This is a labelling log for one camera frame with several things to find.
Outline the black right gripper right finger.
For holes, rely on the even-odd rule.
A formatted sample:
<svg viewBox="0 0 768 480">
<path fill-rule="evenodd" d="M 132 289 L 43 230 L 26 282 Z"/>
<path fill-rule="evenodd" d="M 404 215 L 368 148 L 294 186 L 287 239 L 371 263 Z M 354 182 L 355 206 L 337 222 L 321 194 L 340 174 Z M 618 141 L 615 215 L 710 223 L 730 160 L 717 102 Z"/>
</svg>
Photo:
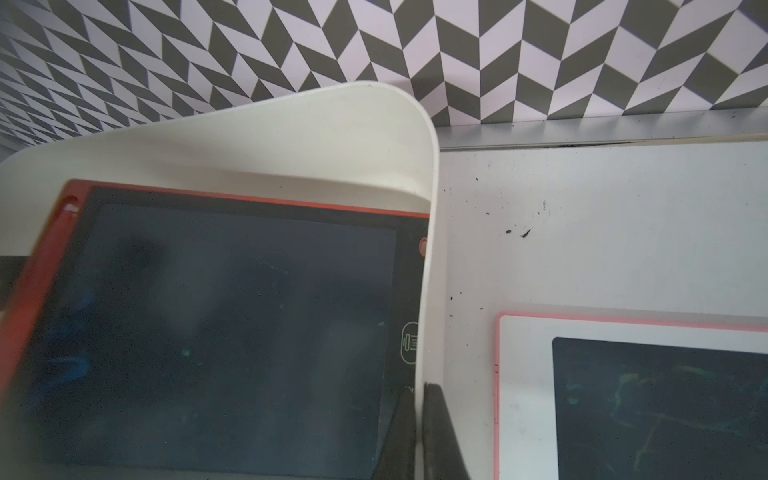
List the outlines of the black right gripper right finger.
<svg viewBox="0 0 768 480">
<path fill-rule="evenodd" d="M 469 480 L 448 405 L 440 385 L 426 383 L 422 408 L 424 478 Z"/>
</svg>

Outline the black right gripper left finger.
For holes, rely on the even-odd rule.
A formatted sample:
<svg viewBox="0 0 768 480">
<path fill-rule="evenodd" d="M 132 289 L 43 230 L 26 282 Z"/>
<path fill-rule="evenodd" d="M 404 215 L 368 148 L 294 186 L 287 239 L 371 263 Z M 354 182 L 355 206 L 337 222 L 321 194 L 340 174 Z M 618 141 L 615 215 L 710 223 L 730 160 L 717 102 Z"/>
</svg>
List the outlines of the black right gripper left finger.
<svg viewBox="0 0 768 480">
<path fill-rule="evenodd" d="M 405 388 L 391 419 L 373 480 L 413 480 L 416 451 L 414 392 Z"/>
</svg>

